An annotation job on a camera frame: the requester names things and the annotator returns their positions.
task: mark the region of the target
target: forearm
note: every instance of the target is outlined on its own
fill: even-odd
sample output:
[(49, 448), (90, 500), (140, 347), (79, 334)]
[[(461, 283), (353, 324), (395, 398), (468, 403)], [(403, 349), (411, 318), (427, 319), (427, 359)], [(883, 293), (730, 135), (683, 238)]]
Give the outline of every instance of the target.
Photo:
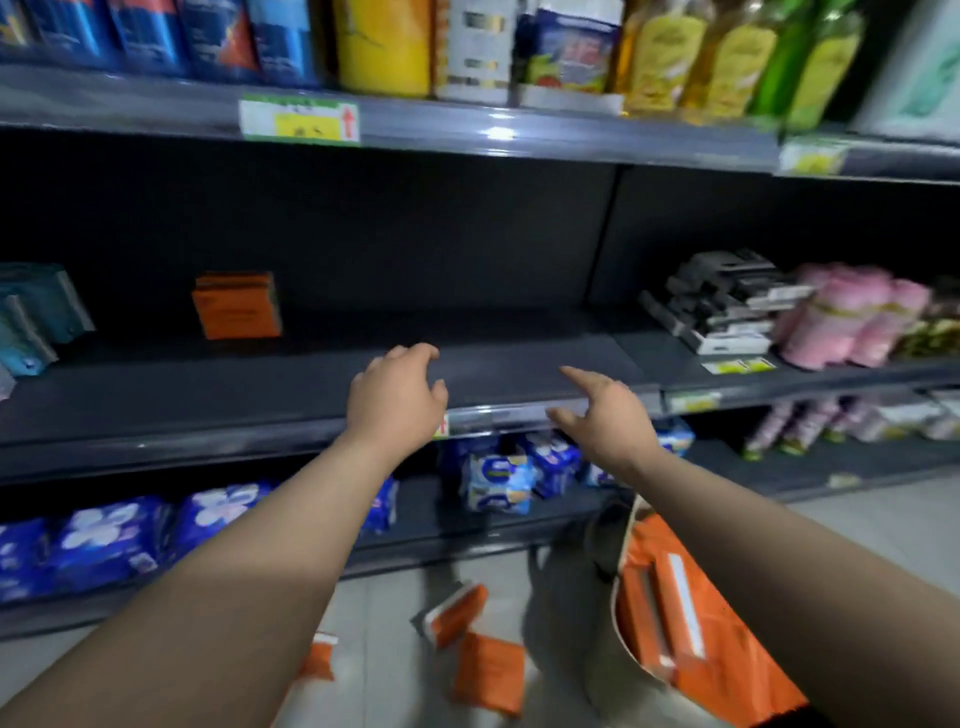
[(816, 522), (682, 459), (627, 481), (804, 693), (843, 725), (955, 725), (960, 606)]
[(0, 726), (268, 726), (394, 465), (338, 440), (14, 698)]

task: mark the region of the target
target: tile floor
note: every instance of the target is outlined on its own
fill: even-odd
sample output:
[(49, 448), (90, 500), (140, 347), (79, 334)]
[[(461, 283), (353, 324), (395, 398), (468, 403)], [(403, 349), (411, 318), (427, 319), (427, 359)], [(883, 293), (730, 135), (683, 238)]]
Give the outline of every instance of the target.
[[(922, 578), (960, 595), (960, 479), (821, 498), (796, 511), (858, 541)], [(340, 642), (334, 683), (300, 685), (277, 728), (485, 728), (510, 721), (451, 703), (454, 650), (436, 654), (415, 617), (464, 579), (482, 582), (490, 601), (478, 631), (522, 641), (528, 652), (520, 726), (592, 728), (582, 665), (604, 588), (574, 545), (541, 548), (341, 583), (324, 618)], [(0, 703), (89, 629), (0, 643)]]

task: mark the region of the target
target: hand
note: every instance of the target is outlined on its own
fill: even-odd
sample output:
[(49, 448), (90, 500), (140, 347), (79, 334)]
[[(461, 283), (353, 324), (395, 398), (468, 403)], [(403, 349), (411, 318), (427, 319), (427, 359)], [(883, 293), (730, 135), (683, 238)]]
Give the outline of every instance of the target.
[(560, 371), (584, 391), (589, 409), (584, 417), (564, 407), (547, 415), (576, 440), (587, 460), (626, 482), (637, 468), (665, 453), (647, 410), (626, 384), (573, 367)]
[(440, 356), (436, 347), (393, 347), (378, 356), (350, 383), (345, 436), (371, 446), (395, 468), (430, 442), (444, 420), (447, 392), (442, 379), (426, 383), (427, 365)]

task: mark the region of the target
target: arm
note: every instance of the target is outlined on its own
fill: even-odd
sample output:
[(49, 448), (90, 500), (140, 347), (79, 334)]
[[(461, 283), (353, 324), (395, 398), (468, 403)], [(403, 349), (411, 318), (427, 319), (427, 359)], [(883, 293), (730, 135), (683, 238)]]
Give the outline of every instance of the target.
[(960, 602), (861, 546), (663, 450), (620, 382), (554, 422), (633, 486), (810, 702), (838, 725), (960, 723)]
[(347, 430), (0, 711), (0, 727), (269, 726), (383, 481), (446, 410), (418, 344), (350, 386)]

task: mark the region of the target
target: red arrow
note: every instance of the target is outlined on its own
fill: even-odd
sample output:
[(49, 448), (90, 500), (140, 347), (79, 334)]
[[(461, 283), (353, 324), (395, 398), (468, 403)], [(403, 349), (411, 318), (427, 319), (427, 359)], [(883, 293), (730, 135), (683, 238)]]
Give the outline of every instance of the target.
[(344, 113), (341, 116), (344, 122), (344, 132), (347, 139), (353, 139), (355, 134), (353, 133), (353, 122), (356, 121), (356, 116), (353, 115), (353, 111), (350, 110), (350, 107), (344, 109)]

